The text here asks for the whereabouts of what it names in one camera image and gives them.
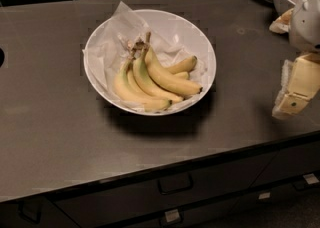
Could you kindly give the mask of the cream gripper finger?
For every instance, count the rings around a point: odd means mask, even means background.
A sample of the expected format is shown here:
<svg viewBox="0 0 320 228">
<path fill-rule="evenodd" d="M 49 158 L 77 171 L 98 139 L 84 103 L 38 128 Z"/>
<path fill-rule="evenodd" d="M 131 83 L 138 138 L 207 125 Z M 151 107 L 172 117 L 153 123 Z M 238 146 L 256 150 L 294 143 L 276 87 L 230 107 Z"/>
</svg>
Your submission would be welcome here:
<svg viewBox="0 0 320 228">
<path fill-rule="evenodd" d="M 282 67 L 281 90 L 272 116 L 286 119 L 299 114 L 320 90 L 320 55 L 305 53 Z"/>
<path fill-rule="evenodd" d="M 277 34 L 288 33 L 290 31 L 292 13 L 293 9 L 289 9 L 286 12 L 284 12 L 271 23 L 271 25 L 269 26 L 269 30 Z"/>
</svg>

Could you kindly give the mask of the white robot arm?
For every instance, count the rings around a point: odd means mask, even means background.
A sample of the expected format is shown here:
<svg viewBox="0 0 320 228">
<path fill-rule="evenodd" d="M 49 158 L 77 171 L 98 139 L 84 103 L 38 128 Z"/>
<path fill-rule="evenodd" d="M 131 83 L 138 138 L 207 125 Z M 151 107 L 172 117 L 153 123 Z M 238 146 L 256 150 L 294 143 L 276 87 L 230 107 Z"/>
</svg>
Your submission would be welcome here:
<svg viewBox="0 0 320 228">
<path fill-rule="evenodd" d="M 286 119 L 299 114 L 320 90 L 320 0 L 298 0 L 269 30 L 287 33 L 290 45 L 300 51 L 294 61 L 284 61 L 272 110 L 273 117 Z"/>
</svg>

